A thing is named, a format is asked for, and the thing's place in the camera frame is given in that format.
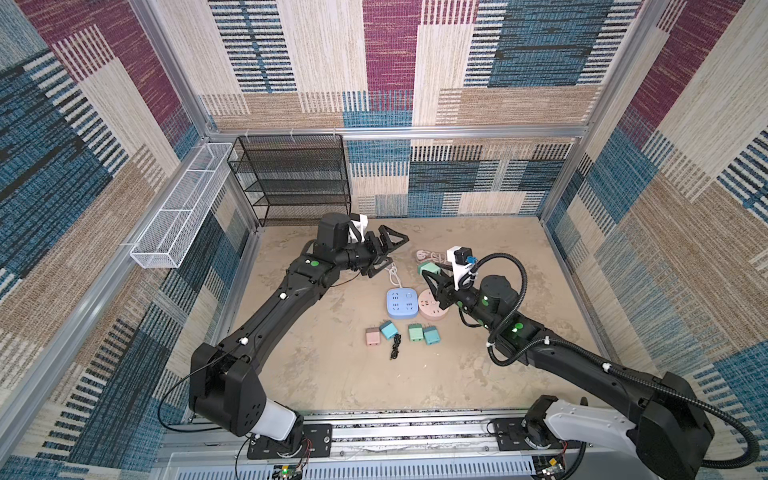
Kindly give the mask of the pink round power strip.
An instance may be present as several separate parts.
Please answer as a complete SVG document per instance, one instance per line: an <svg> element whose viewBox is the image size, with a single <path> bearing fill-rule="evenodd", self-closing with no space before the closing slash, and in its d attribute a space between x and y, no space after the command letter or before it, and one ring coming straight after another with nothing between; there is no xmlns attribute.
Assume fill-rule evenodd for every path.
<svg viewBox="0 0 768 480"><path fill-rule="evenodd" d="M429 289L418 295L418 309L420 315L430 321L441 320L448 314L446 309L440 307Z"/></svg>

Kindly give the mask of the blue square power strip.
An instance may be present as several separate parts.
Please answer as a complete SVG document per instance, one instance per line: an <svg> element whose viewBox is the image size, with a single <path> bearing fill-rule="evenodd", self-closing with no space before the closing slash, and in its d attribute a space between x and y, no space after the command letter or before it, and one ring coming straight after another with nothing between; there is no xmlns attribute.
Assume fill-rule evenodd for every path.
<svg viewBox="0 0 768 480"><path fill-rule="evenodd" d="M388 290L385 303L387 314L393 320L408 320L419 314L418 294L413 288Z"/></svg>

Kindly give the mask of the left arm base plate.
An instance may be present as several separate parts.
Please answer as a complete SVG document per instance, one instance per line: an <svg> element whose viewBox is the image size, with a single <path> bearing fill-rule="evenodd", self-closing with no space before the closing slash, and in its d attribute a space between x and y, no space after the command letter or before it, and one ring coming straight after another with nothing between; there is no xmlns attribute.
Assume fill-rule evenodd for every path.
<svg viewBox="0 0 768 480"><path fill-rule="evenodd" d="M331 454L333 426L330 423L305 424L294 429L284 441L265 436L248 444L248 460L299 460L328 458Z"/></svg>

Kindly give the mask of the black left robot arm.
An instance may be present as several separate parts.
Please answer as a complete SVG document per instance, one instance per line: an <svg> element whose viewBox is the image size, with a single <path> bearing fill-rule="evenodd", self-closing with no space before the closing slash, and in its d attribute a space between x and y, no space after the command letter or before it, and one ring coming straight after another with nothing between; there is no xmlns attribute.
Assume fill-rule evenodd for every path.
<svg viewBox="0 0 768 480"><path fill-rule="evenodd" d="M238 329L191 357L189 408L231 434L266 438L289 453L305 441L303 418L267 397L263 364L288 330L350 270L369 278L392 262L407 235L381 225L367 228L360 214L328 213L315 239L288 266L274 293Z"/></svg>

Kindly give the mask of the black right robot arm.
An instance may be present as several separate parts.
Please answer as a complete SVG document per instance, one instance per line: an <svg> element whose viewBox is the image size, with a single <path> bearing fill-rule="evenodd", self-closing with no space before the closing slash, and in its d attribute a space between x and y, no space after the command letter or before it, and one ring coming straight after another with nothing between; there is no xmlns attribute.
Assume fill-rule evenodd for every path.
<svg viewBox="0 0 768 480"><path fill-rule="evenodd" d="M561 338L517 310L520 295L503 276L491 275L479 288L457 288L444 272L423 277L441 307L458 306L489 333L496 365L547 371L604 402L593 408L540 396L521 422L532 447L600 445L635 456L662 479L693 479L707 466L714 429L683 378L617 365Z"/></svg>

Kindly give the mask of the pink charger adapter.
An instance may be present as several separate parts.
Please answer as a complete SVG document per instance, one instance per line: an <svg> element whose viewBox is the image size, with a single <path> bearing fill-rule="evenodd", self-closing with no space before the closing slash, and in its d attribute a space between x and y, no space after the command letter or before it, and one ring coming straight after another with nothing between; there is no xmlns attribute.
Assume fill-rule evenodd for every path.
<svg viewBox="0 0 768 480"><path fill-rule="evenodd" d="M367 328L365 331L365 342L367 346L376 346L381 343L381 332L378 328Z"/></svg>

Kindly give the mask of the green charger adapter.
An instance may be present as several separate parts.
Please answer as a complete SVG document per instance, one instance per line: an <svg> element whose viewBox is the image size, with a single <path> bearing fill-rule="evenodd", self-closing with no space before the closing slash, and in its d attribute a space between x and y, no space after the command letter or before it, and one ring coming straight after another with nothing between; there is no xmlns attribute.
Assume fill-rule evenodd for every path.
<svg viewBox="0 0 768 480"><path fill-rule="evenodd" d="M408 326L408 336L411 342L424 340L424 331L421 324L410 324Z"/></svg>
<svg viewBox="0 0 768 480"><path fill-rule="evenodd" d="M424 272L440 274L441 271L442 271L441 267L438 264L436 264L436 263L434 263L432 261L423 262L423 263L421 263L418 266L418 275L419 276L422 276Z"/></svg>

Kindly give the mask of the teal charger adapter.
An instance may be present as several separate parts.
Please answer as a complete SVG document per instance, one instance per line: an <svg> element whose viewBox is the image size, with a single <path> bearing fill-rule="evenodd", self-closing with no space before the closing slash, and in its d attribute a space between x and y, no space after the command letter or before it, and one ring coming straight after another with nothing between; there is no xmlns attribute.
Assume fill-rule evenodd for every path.
<svg viewBox="0 0 768 480"><path fill-rule="evenodd" d="M438 329L435 326L428 326L423 329L423 338L427 345L438 344L441 341Z"/></svg>

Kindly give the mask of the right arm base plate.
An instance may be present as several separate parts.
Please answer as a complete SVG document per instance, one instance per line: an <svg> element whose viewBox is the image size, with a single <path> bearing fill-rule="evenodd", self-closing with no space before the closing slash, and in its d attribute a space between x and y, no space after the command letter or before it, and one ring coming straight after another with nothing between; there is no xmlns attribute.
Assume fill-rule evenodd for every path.
<svg viewBox="0 0 768 480"><path fill-rule="evenodd" d="M566 452L579 449L578 440L563 440L554 435L541 419L503 417L489 420L486 433L492 436L500 451L553 450Z"/></svg>

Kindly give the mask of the blue charger adapter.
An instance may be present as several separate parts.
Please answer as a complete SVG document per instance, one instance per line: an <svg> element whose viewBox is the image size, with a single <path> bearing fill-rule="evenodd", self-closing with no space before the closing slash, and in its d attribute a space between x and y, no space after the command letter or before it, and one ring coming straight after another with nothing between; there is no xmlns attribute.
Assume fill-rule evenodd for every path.
<svg viewBox="0 0 768 480"><path fill-rule="evenodd" d="M381 324L379 330L387 340L392 340L396 335L399 334L397 327L392 321L386 321Z"/></svg>

